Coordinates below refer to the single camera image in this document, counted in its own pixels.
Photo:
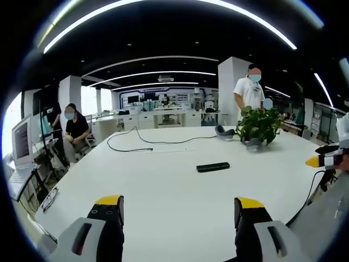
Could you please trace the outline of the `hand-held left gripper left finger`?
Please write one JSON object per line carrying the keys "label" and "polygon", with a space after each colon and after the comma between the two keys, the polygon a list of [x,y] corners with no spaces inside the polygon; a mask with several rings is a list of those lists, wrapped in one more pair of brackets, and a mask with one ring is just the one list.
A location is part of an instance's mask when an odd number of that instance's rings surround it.
{"label": "hand-held left gripper left finger", "polygon": [[80,217],[58,238],[49,261],[122,261],[124,196],[97,200],[87,217]]}

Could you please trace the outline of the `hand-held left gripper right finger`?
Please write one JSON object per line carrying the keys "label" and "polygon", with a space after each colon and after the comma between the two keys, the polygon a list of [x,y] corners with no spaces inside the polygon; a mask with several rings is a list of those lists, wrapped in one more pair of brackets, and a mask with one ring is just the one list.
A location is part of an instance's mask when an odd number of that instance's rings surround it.
{"label": "hand-held left gripper right finger", "polygon": [[234,261],[309,261],[296,235],[272,220],[264,205],[245,197],[234,199]]}

